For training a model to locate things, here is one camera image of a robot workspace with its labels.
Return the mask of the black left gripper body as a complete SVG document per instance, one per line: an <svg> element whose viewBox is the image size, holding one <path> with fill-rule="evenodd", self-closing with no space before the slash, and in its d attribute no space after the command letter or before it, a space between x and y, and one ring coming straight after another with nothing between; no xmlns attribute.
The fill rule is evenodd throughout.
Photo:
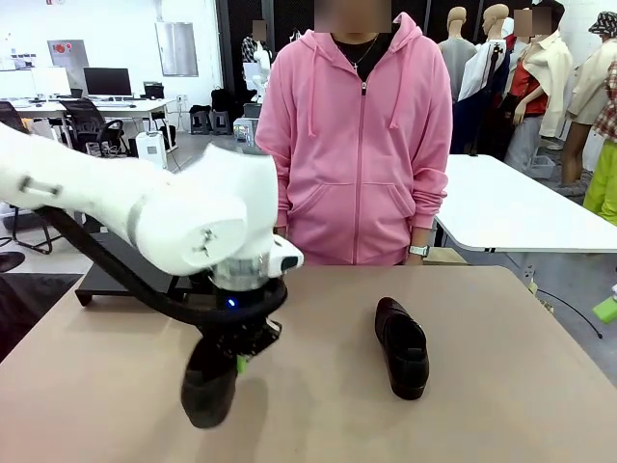
<svg viewBox="0 0 617 463"><path fill-rule="evenodd" d="M282 334L282 325L269 317L225 325L201 328L198 350L206 360L237 357L246 361L259 355L275 343Z"/></svg>

